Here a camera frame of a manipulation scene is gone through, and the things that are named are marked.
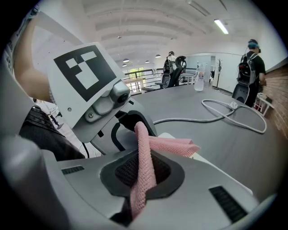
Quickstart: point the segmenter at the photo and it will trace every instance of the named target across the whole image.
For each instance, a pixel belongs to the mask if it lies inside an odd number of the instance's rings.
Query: tabletop
[[[164,118],[211,119],[213,114],[201,101],[239,101],[212,88],[195,91],[193,85],[161,89],[133,96],[150,114],[153,121]],[[213,103],[208,105],[222,113],[229,109]],[[252,111],[239,108],[230,118],[257,129],[264,129],[263,121]],[[212,123],[165,122],[155,125],[158,135],[169,133],[175,138],[191,138],[201,147],[198,153],[250,188],[259,201],[275,193],[288,166],[288,140],[267,122],[267,131],[259,134],[231,124],[226,119]]]

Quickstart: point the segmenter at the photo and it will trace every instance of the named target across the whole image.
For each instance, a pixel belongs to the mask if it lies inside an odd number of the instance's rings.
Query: textured pink fabric
[[[137,217],[145,207],[146,191],[157,185],[150,150],[164,150],[190,157],[200,149],[190,139],[150,137],[147,128],[142,122],[136,124],[135,133],[138,138],[139,171],[137,182],[132,186],[130,193],[133,218]]]

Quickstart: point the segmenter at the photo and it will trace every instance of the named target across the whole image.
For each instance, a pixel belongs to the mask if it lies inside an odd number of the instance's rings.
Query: black backpack
[[[256,70],[253,59],[258,55],[253,53],[252,55],[244,54],[241,58],[241,62],[238,65],[238,78],[239,83],[245,85],[253,84],[259,76],[256,76]]]

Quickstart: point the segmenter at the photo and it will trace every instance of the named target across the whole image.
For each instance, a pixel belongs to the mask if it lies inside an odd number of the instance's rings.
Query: white cable
[[[221,112],[219,112],[218,110],[206,105],[204,102],[215,102],[215,103],[218,103],[218,104],[221,104],[221,105],[224,105],[226,107],[228,107],[229,109],[231,109],[232,111],[228,114],[223,114]],[[154,124],[159,124],[159,123],[163,123],[163,122],[167,122],[167,121],[188,121],[188,122],[199,122],[199,123],[208,123],[208,122],[213,122],[213,121],[217,121],[217,120],[220,120],[222,118],[226,118],[228,119],[230,122],[240,126],[240,127],[243,127],[243,128],[247,128],[247,129],[250,129],[254,132],[257,132],[257,133],[265,133],[266,132],[266,129],[267,129],[267,123],[265,121],[265,119],[263,118],[262,114],[260,114],[258,111],[248,107],[248,106],[242,106],[242,105],[237,105],[235,102],[233,103],[224,103],[224,102],[220,102],[220,101],[217,101],[217,100],[211,100],[211,99],[205,99],[205,100],[202,100],[202,104],[208,108],[208,109],[211,109],[217,113],[219,113],[221,115],[221,117],[216,117],[216,118],[213,118],[213,119],[190,119],[190,118],[167,118],[167,119],[162,119],[162,120],[158,120],[158,121],[154,121]],[[264,122],[264,125],[265,125],[265,128],[263,131],[261,130],[258,130],[258,129],[255,129],[255,128],[252,128],[248,125],[245,125],[243,123],[240,123],[238,121],[235,121],[231,118],[229,118],[228,116],[230,116],[231,114],[233,114],[238,108],[240,107],[243,107],[243,108],[247,108],[247,109],[250,109],[251,111],[255,112],[261,119],[262,121]]]

